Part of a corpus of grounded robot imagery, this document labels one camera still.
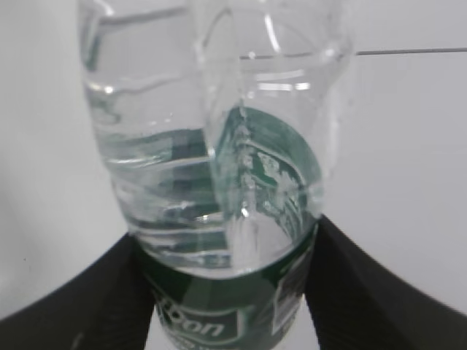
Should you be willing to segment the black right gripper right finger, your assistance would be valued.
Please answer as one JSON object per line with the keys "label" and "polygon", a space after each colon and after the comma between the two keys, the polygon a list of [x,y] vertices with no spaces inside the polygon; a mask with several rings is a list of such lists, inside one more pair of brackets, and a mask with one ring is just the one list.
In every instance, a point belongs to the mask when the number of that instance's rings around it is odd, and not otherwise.
{"label": "black right gripper right finger", "polygon": [[466,348],[466,315],[380,265],[326,216],[305,299],[321,349]]}

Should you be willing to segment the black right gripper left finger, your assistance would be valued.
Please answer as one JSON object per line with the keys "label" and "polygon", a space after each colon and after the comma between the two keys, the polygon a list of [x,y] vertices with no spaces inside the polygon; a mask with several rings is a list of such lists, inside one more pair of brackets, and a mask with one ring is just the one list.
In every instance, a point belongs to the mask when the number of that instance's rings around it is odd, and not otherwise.
{"label": "black right gripper left finger", "polygon": [[155,305],[130,236],[81,274],[1,320],[2,349],[144,349]]}

